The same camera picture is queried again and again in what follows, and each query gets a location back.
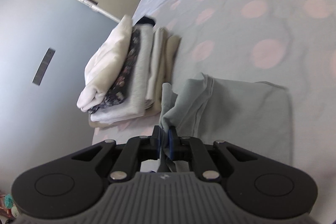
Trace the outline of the grey wall plate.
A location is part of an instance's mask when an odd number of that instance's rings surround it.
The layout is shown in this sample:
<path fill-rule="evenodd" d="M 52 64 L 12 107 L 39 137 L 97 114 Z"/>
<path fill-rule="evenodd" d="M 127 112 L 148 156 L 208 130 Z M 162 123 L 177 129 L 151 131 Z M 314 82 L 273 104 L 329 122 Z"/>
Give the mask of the grey wall plate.
<path fill-rule="evenodd" d="M 33 84 L 35 84 L 37 86 L 39 86 L 41 84 L 42 79 L 43 79 L 43 77 L 44 77 L 44 75 L 46 73 L 46 70 L 47 70 L 47 68 L 48 68 L 48 66 L 49 66 L 49 64 L 50 64 L 50 62 L 51 62 L 54 54 L 55 54 L 55 50 L 52 49 L 52 48 L 49 48 L 46 51 L 46 53 L 45 53 L 45 55 L 44 55 L 44 57 L 43 57 L 40 65 L 39 65 L 39 67 L 37 69 L 37 72 L 34 75 Z"/>

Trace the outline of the grey pink-dotted bedspread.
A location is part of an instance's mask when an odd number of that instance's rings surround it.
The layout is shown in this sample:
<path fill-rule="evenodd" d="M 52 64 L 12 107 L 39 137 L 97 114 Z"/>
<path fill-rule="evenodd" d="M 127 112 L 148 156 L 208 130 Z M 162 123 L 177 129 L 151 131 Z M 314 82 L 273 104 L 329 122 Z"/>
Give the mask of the grey pink-dotted bedspread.
<path fill-rule="evenodd" d="M 293 161 L 232 143 L 205 144 L 219 182 L 199 180 L 167 155 L 161 112 L 95 131 L 99 181 L 95 223 L 332 223 L 335 220 L 335 0 L 141 0 L 133 20 L 155 19 L 181 42 L 171 84 L 203 73 L 288 89 Z M 129 181 L 109 182 L 117 145 L 161 128 L 158 160 Z"/>

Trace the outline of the stuffed toys pile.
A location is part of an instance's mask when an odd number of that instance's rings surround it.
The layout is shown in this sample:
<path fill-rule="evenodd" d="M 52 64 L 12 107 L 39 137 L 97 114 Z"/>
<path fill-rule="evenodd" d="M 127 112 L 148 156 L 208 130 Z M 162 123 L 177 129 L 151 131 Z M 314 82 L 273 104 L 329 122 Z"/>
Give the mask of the stuffed toys pile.
<path fill-rule="evenodd" d="M 1 223 L 13 223 L 20 213 L 10 194 L 1 193 Z"/>

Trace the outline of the grey long-sleeve shirt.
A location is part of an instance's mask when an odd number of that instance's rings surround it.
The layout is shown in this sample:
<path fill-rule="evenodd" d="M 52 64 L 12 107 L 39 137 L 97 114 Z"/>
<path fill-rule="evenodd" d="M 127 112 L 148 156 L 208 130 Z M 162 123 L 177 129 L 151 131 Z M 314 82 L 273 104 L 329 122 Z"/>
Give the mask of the grey long-sleeve shirt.
<path fill-rule="evenodd" d="M 203 73 L 179 93 L 162 85 L 159 125 L 205 144 L 223 140 L 284 164 L 293 161 L 293 118 L 288 89 L 268 82 L 216 79 Z"/>

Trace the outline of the folded clothes stack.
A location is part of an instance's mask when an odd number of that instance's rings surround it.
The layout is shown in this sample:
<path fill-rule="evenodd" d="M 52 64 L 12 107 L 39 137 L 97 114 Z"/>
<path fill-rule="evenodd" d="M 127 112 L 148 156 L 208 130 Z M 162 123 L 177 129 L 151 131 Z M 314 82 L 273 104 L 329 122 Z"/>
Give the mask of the folded clothes stack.
<path fill-rule="evenodd" d="M 170 83 L 181 42 L 155 19 L 124 16 L 84 69 L 77 107 L 91 127 L 106 128 L 161 112 L 162 85 Z"/>

